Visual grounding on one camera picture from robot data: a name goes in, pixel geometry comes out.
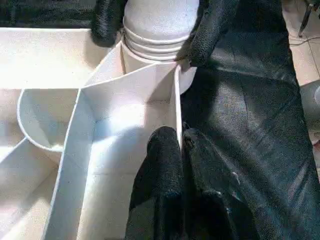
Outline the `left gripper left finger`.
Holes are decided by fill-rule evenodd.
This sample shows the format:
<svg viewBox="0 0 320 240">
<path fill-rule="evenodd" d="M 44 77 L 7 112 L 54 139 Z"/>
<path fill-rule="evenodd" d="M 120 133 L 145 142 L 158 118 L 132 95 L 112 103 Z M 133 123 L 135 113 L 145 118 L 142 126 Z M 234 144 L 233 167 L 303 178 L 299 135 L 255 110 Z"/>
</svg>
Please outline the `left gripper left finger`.
<svg viewBox="0 0 320 240">
<path fill-rule="evenodd" d="M 162 126 L 147 143 L 132 186 L 127 240 L 179 240 L 183 236 L 183 162 L 176 130 Z"/>
</svg>

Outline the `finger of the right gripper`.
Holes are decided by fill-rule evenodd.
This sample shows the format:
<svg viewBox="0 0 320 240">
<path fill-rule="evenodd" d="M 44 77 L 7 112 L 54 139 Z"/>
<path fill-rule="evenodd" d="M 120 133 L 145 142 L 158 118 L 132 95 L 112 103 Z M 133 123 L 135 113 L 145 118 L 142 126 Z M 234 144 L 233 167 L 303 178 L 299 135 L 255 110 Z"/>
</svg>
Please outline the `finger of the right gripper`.
<svg viewBox="0 0 320 240">
<path fill-rule="evenodd" d="M 91 38 L 99 47 L 112 47 L 123 25 L 126 0 L 97 0 L 91 21 Z"/>
<path fill-rule="evenodd" d="M 192 67 L 205 64 L 225 31 L 226 15 L 226 0 L 201 0 L 190 36 L 182 44 L 176 59 L 187 59 Z"/>
</svg>

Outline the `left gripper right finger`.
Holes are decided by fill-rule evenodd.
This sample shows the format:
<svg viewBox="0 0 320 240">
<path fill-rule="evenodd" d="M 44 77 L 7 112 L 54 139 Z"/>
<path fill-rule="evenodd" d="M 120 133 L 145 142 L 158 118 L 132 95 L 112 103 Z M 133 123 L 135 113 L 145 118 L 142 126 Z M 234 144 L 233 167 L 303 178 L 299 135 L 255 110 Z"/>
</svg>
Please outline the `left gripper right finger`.
<svg viewBox="0 0 320 240">
<path fill-rule="evenodd" d="M 259 240 L 239 175 L 213 139 L 182 124 L 185 229 L 190 240 Z"/>
</svg>

